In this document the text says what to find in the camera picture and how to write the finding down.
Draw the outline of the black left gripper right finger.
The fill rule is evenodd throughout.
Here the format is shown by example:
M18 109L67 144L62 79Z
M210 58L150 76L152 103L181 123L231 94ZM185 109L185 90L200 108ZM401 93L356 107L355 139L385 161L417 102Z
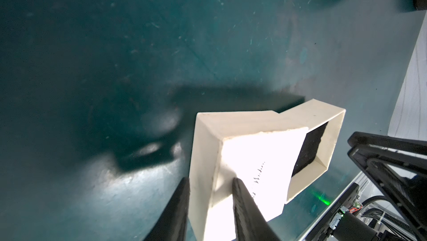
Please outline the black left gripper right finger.
M279 241L253 200L244 182L232 180L233 213L237 241Z

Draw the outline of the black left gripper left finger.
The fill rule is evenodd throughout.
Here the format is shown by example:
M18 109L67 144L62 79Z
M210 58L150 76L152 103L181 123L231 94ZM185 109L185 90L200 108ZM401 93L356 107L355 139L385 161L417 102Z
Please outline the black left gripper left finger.
M185 241L189 213L190 181L182 178L145 241Z

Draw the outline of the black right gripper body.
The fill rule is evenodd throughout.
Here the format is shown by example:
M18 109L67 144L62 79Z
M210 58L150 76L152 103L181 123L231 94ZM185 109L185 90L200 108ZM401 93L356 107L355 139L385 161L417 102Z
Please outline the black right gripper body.
M355 132L349 158L406 220L419 241L427 239L427 142Z

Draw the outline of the cream drawer jewelry box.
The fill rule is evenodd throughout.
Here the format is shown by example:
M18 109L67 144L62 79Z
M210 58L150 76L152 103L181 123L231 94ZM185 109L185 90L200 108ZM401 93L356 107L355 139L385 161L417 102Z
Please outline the cream drawer jewelry box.
M195 238L236 237L234 178L244 182L267 221L278 217L285 204L328 170L345 113L315 99L282 113L198 113L189 173Z

